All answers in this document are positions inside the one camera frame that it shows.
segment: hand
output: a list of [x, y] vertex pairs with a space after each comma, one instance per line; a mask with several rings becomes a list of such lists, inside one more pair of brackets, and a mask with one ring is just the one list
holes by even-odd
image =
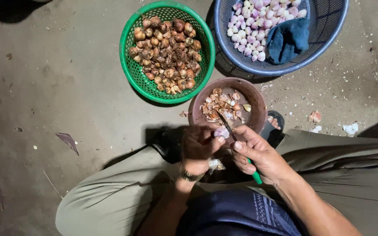
[[247, 140], [232, 145], [234, 163], [243, 173], [252, 175], [257, 168], [262, 181], [271, 185], [279, 185], [281, 180], [295, 174], [281, 155], [255, 131], [247, 126], [239, 126], [234, 128], [233, 132]]
[[208, 159], [225, 143], [224, 137], [212, 136], [220, 124], [202, 122], [189, 127], [182, 141], [182, 165], [192, 175], [202, 175], [208, 171]]

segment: basket rim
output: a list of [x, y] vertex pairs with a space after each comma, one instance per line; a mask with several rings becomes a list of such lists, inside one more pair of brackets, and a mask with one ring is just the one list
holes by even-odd
[[[209, 61], [209, 65], [208, 65], [208, 70], [207, 70], [207, 73], [206, 73], [205, 77], [203, 78], [201, 84], [194, 91], [190, 92], [189, 94], [187, 94], [187, 95], [185, 95], [183, 97], [179, 97], [179, 98], [176, 98], [176, 99], [160, 98], [160, 97], [153, 96], [150, 93], [146, 92], [144, 89], [142, 89], [134, 81], [134, 79], [130, 75], [130, 71], [129, 71], [128, 65], [126, 64], [126, 56], [127, 56], [127, 53], [126, 53], [126, 50], [125, 50], [126, 39], [127, 39], [127, 35], [129, 34], [129, 31], [131, 30], [131, 28], [134, 25], [135, 21], [142, 14], [144, 14], [144, 13], [146, 13], [146, 12], [152, 10], [152, 9], [165, 8], [165, 7], [179, 9], [181, 11], [184, 11], [184, 12], [188, 13], [191, 17], [193, 17], [201, 25], [201, 28], [204, 30], [204, 32], [205, 32], [205, 34], [207, 36], [207, 43], [208, 43], [208, 45], [210, 47], [210, 61]], [[123, 31], [122, 31], [122, 34], [121, 34], [121, 40], [120, 40], [120, 44], [119, 45], [120, 45], [119, 46], [119, 58], [120, 58], [120, 61], [121, 61], [122, 70], [125, 73], [125, 76], [128, 79], [129, 83], [140, 94], [142, 94], [144, 97], [146, 97], [146, 98], [148, 98], [148, 99], [150, 99], [150, 100], [152, 100], [154, 102], [163, 103], [163, 104], [176, 104], [176, 103], [185, 102], [185, 101], [193, 98], [208, 83], [208, 81], [209, 81], [209, 79], [210, 79], [210, 77], [211, 77], [211, 75], [213, 73], [213, 70], [214, 70], [214, 64], [215, 64], [215, 44], [214, 44], [213, 35], [211, 33], [211, 30], [209, 29], [209, 27], [207, 26], [207, 24], [205, 23], [205, 21], [194, 10], [192, 10], [191, 8], [189, 8], [186, 5], [181, 4], [181, 3], [177, 3], [177, 2], [173, 2], [173, 1], [159, 1], [159, 2], [154, 2], [154, 3], [147, 4], [147, 5], [139, 8], [129, 18], [129, 20], [126, 22], [125, 27], [123, 28]]]
[[316, 60], [319, 56], [321, 56], [329, 48], [329, 46], [333, 43], [333, 41], [338, 36], [339, 32], [342, 29], [342, 26], [344, 25], [344, 22], [345, 22], [345, 19], [347, 17], [347, 13], [348, 13], [348, 8], [349, 8], [349, 0], [343, 0], [342, 1], [342, 8], [339, 10], [341, 12], [341, 16], [340, 16], [340, 21], [338, 22], [338, 26], [336, 27], [334, 33], [326, 41], [326, 43], [323, 44], [323, 46], [320, 47], [320, 49], [318, 49], [315, 53], [313, 53], [311, 56], [306, 58], [304, 61], [302, 61], [302, 62], [300, 62], [296, 65], [287, 67], [285, 69], [278, 69], [278, 70], [270, 71], [270, 70], [255, 69], [255, 68], [245, 66], [244, 64], [242, 64], [240, 61], [238, 61], [235, 57], [233, 57], [230, 54], [228, 47], [224, 46], [225, 45], [224, 44], [224, 38], [223, 38], [224, 33], [221, 31], [221, 29], [219, 27], [219, 19], [218, 19], [219, 11], [220, 11], [220, 5], [221, 5], [221, 2], [223, 2], [223, 1], [224, 0], [216, 0], [215, 9], [214, 9], [214, 28], [215, 28], [215, 34], [216, 34], [217, 40], [218, 40], [218, 45], [220, 46], [220, 48], [223, 50], [224, 54], [228, 57], [228, 59], [234, 65], [236, 65], [237, 67], [239, 67], [240, 69], [242, 69], [246, 72], [253, 73], [255, 75], [260, 75], [260, 76], [281, 76], [281, 75], [285, 75], [285, 74], [294, 72], [296, 70], [299, 70], [299, 69], [307, 66], [308, 64], [310, 64], [314, 60]]

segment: plastic mesh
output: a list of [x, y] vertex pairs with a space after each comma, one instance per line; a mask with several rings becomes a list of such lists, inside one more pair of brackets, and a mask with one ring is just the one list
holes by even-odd
[[302, 0], [299, 10], [307, 9], [306, 18], [310, 19], [309, 26], [309, 49], [298, 55], [290, 62], [282, 65], [273, 65], [268, 62], [255, 61], [252, 62], [251, 56], [245, 57], [237, 49], [234, 49], [233, 42], [231, 42], [230, 37], [227, 36], [227, 24], [230, 21], [234, 11], [232, 9], [233, 5], [236, 3], [241, 3], [243, 5], [244, 1], [240, 0], [222, 0], [219, 9], [219, 29], [216, 33], [222, 34], [224, 39], [224, 45], [221, 47], [227, 47], [230, 51], [230, 57], [235, 58], [237, 61], [242, 62], [244, 65], [257, 70], [279, 70], [294, 66], [310, 56], [312, 56], [316, 51], [318, 51], [324, 43], [333, 35], [336, 29], [339, 27], [339, 22], [341, 21], [341, 9], [342, 2], [344, 0]]
[[159, 91], [157, 89], [157, 85], [154, 83], [153, 80], [149, 80], [145, 74], [142, 72], [142, 66], [140, 66], [137, 62], [135, 62], [130, 56], [128, 56], [129, 48], [135, 47], [136, 43], [134, 41], [134, 29], [136, 27], [142, 27], [142, 16], [138, 18], [138, 20], [134, 23], [133, 27], [128, 33], [128, 36], [126, 38], [126, 45], [125, 45], [125, 51], [126, 51], [126, 66], [129, 68], [130, 76], [132, 79], [137, 83], [137, 85], [148, 92], [149, 94], [163, 99], [176, 99], [180, 97], [184, 97], [194, 91], [202, 82], [202, 80], [205, 78], [209, 61], [210, 61], [210, 51], [208, 46], [208, 40], [207, 36], [205, 34], [205, 31], [202, 29], [201, 25], [188, 13], [181, 11], [180, 9], [176, 8], [155, 8], [151, 9], [148, 12], [142, 13], [145, 17], [151, 18], [153, 16], [158, 16], [161, 21], [172, 21], [174, 17], [182, 19], [184, 21], [187, 21], [192, 24], [193, 28], [196, 30], [196, 40], [199, 40], [201, 42], [201, 50], [199, 51], [199, 54], [202, 57], [202, 61], [199, 62], [199, 65], [201, 66], [202, 70], [199, 72], [198, 76], [195, 77], [195, 86], [191, 89], [185, 89], [182, 91], [182, 93], [178, 93], [175, 95], [166, 94], [165, 91]]

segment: fingernail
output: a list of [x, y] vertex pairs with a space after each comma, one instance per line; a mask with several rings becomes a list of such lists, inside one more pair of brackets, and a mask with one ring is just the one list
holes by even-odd
[[248, 168], [247, 168], [247, 171], [249, 171], [250, 173], [254, 173], [255, 171], [256, 171], [256, 167], [254, 167], [254, 166], [249, 166]]
[[218, 137], [218, 142], [224, 143], [225, 141], [226, 141], [226, 139], [223, 136]]
[[242, 149], [242, 144], [240, 143], [240, 142], [238, 142], [238, 141], [236, 141], [235, 143], [234, 143], [234, 148], [235, 149], [237, 149], [237, 150], [241, 150]]

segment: knife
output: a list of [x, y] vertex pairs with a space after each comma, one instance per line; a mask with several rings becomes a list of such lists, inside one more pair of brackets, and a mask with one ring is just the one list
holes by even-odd
[[[226, 127], [227, 131], [230, 133], [231, 137], [234, 139], [234, 141], [237, 141], [237, 138], [236, 136], [234, 135], [233, 131], [231, 130], [231, 127], [228, 125], [226, 119], [223, 117], [223, 115], [221, 115], [219, 112], [217, 112], [218, 116], [221, 118], [221, 120], [223, 121], [224, 123], [224, 126]], [[260, 179], [260, 175], [257, 171], [255, 171], [253, 174], [252, 174], [252, 177], [253, 179], [256, 181], [257, 184], [261, 184], [263, 183], [262, 180]]]

